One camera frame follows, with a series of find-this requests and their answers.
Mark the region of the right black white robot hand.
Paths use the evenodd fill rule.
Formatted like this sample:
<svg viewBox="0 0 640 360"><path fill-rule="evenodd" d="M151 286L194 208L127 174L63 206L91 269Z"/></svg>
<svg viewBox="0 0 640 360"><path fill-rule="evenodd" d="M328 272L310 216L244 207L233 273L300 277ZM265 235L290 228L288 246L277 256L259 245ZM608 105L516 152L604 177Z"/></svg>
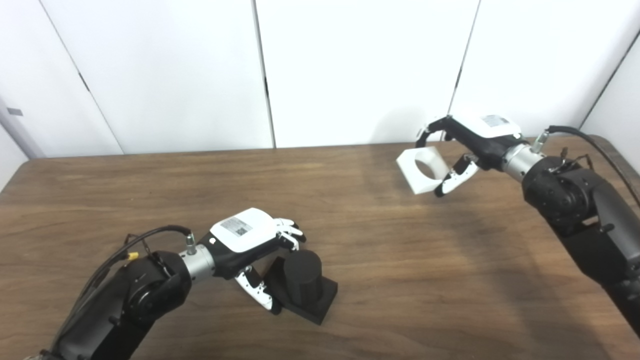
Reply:
<svg viewBox="0 0 640 360"><path fill-rule="evenodd" d="M480 169L502 171L507 153L528 143L521 128L500 115L447 115L421 129L416 148L424 148L436 132L444 132L446 141L457 141L468 150L434 190L437 198L451 193Z"/></svg>

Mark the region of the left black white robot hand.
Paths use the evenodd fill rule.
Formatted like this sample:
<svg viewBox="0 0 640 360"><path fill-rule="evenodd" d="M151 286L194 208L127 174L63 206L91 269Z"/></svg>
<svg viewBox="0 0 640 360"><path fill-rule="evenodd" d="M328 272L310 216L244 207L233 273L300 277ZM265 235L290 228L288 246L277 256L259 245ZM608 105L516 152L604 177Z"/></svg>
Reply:
<svg viewBox="0 0 640 360"><path fill-rule="evenodd" d="M254 263L281 249L297 252L306 241L306 235L292 219L274 218L252 207L218 221L198 243L212 260L213 277L235 280L259 305L278 315L281 303L271 294Z"/></svg>

